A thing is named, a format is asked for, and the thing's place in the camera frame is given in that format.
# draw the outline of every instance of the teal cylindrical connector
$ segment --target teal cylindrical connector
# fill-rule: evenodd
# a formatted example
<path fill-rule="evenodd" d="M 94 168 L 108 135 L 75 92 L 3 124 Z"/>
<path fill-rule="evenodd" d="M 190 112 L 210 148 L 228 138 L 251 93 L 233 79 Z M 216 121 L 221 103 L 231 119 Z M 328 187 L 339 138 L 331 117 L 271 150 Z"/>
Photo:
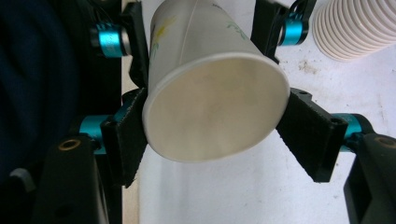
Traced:
<path fill-rule="evenodd" d="M 99 28 L 99 44 L 103 54 L 107 58 L 120 58 L 123 56 L 121 49 L 120 27 L 116 25 L 107 26 L 106 29 Z"/>
<path fill-rule="evenodd" d="M 297 45 L 303 34 L 303 22 L 294 19 L 286 19 L 283 28 L 285 29 L 285 36 L 282 46 Z"/>
<path fill-rule="evenodd" d="M 79 126 L 80 133 L 87 133 L 91 138 L 100 143 L 101 148 L 94 151 L 95 155 L 106 154 L 100 124 L 105 121 L 107 117 L 108 115 L 87 116 Z"/>

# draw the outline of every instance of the paper cup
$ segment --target paper cup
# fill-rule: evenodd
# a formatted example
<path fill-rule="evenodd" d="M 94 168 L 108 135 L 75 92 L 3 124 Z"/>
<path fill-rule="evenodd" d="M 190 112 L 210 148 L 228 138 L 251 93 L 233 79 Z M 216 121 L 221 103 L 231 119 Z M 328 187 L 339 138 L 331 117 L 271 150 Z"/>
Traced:
<path fill-rule="evenodd" d="M 336 21 L 336 26 L 339 28 L 342 34 L 345 34 L 344 40 L 364 50 L 375 50 L 375 45 L 361 40 L 359 36 L 355 35 L 351 31 L 351 29 L 348 28 L 349 25 L 347 24 L 346 18 L 343 13 L 343 2 L 335 1 L 335 4 L 338 8 L 338 10 L 333 11 L 335 18 L 338 18 L 338 20 Z"/>
<path fill-rule="evenodd" d="M 356 43 L 355 41 L 351 40 L 351 38 L 345 34 L 344 30 L 341 28 L 340 25 L 337 26 L 337 24 L 339 24 L 340 22 L 335 22 L 334 20 L 338 19 L 338 13 L 337 13 L 337 2 L 333 2 L 333 4 L 331 4 L 331 7 L 329 8 L 329 10 L 327 10 L 327 23 L 328 25 L 331 27 L 332 32 L 336 35 L 337 39 L 339 40 L 339 45 L 341 46 L 341 48 L 347 50 L 350 53 L 353 54 L 362 54 L 365 53 L 367 49 L 364 49 L 362 46 L 360 45 L 354 45 L 354 43 Z"/>
<path fill-rule="evenodd" d="M 332 0 L 317 16 L 319 48 L 335 60 L 363 57 L 396 43 L 396 13 L 391 0 Z"/>
<path fill-rule="evenodd" d="M 260 143 L 278 124 L 290 88 L 215 2 L 166 0 L 151 22 L 150 146 L 173 161 L 208 161 Z"/>
<path fill-rule="evenodd" d="M 359 50 L 352 49 L 353 47 L 350 47 L 348 44 L 346 44 L 345 41 L 343 41 L 344 39 L 341 37 L 340 33 L 338 32 L 338 29 L 332 26 L 333 20 L 329 16 L 332 11 L 332 5 L 330 5 L 323 11 L 322 25 L 326 27 L 325 29 L 323 29 L 324 34 L 329 37 L 328 38 L 329 44 L 337 52 L 340 52 L 348 57 L 358 57 Z"/>
<path fill-rule="evenodd" d="M 382 14 L 379 14 L 381 16 L 378 16 L 377 13 L 380 11 L 378 4 L 375 4 L 377 7 L 376 10 L 374 10 L 368 2 L 358 1 L 357 4 L 359 5 L 358 13 L 360 15 L 365 15 L 364 17 L 361 17 L 363 22 L 375 28 L 373 33 L 379 34 L 380 37 L 385 40 L 393 41 L 394 36 L 396 36 L 396 21 L 390 20 L 387 17 L 387 14 L 383 12 L 379 12 Z"/>
<path fill-rule="evenodd" d="M 336 60 L 336 61 L 341 61 L 341 62 L 345 62 L 348 61 L 348 57 L 346 57 L 345 55 L 341 55 L 338 52 L 335 52 L 330 45 L 327 42 L 326 36 L 322 33 L 323 28 L 321 27 L 321 25 L 323 24 L 321 22 L 321 15 L 322 15 L 322 10 L 318 12 L 318 14 L 316 15 L 316 21 L 314 23 L 313 29 L 314 29 L 314 39 L 315 42 L 317 43 L 318 48 L 320 49 L 320 51 L 322 51 L 326 56 Z"/>

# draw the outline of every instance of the white surface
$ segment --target white surface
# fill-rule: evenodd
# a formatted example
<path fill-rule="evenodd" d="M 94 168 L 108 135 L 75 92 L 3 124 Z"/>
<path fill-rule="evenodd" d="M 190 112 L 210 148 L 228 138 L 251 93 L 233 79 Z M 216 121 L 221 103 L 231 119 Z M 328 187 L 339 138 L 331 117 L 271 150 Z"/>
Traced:
<path fill-rule="evenodd" d="M 209 161 L 268 136 L 288 103 L 283 70 L 211 0 L 168 0 L 153 18 L 143 109 L 151 148 L 173 161 Z"/>
<path fill-rule="evenodd" d="M 147 24 L 159 2 L 144 1 Z M 251 33 L 253 0 L 219 5 Z M 361 113 L 378 133 L 396 136 L 395 50 L 339 63 L 309 34 L 300 46 L 278 48 L 277 57 L 290 85 L 311 92 L 327 111 Z M 353 158 L 341 153 L 331 183 L 316 184 L 276 132 L 248 151 L 204 163 L 169 161 L 148 147 L 140 166 L 140 223 L 348 223 L 343 186 Z"/>

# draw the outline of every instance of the black plastic part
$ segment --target black plastic part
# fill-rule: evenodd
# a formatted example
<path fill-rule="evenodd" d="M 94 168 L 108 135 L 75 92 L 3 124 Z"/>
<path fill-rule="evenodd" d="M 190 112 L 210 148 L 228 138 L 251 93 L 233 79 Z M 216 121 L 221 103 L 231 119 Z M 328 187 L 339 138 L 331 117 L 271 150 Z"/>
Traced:
<path fill-rule="evenodd" d="M 43 161 L 37 161 L 22 167 L 37 186 L 43 170 Z M 26 192 L 23 182 L 16 176 L 11 176 L 0 185 L 0 217 L 2 223 L 29 223 L 35 202 L 36 190 Z"/>
<path fill-rule="evenodd" d="M 122 118 L 110 116 L 101 125 L 113 182 L 126 188 L 134 181 L 148 144 L 142 122 L 143 105 L 147 96 L 147 89 L 125 93 Z"/>
<path fill-rule="evenodd" d="M 276 47 L 288 12 L 289 9 L 279 3 L 256 0 L 250 40 L 263 55 L 276 63 L 279 63 L 275 56 Z"/>
<path fill-rule="evenodd" d="M 108 223 L 94 150 L 87 136 L 49 149 L 31 223 Z"/>
<path fill-rule="evenodd" d="M 396 223 L 396 139 L 370 133 L 344 186 L 351 224 Z"/>
<path fill-rule="evenodd" d="M 147 87 L 149 83 L 149 51 L 143 24 L 142 3 L 128 3 L 120 17 L 121 24 L 128 33 L 134 57 L 129 70 L 131 80 L 139 88 Z"/>
<path fill-rule="evenodd" d="M 290 11 L 295 11 L 296 13 L 302 15 L 301 21 L 303 22 L 303 32 L 301 33 L 301 37 L 297 42 L 297 45 L 302 44 L 308 36 L 309 18 L 312 15 L 316 2 L 317 0 L 298 0 L 290 7 Z"/>
<path fill-rule="evenodd" d="M 120 108 L 121 59 L 97 56 L 91 47 L 93 20 L 89 0 L 48 0 L 72 44 L 79 67 L 78 115 L 114 114 Z M 105 8 L 114 23 L 120 23 L 121 0 Z"/>
<path fill-rule="evenodd" d="M 373 126 L 371 125 L 370 121 L 364 117 L 363 115 L 360 114 L 352 114 L 353 117 L 355 117 L 359 124 L 361 125 L 361 132 L 364 134 L 368 133 L 375 133 Z"/>
<path fill-rule="evenodd" d="M 276 129 L 308 175 L 315 182 L 329 182 L 347 123 L 311 99 L 308 92 L 291 89 L 288 106 Z"/>

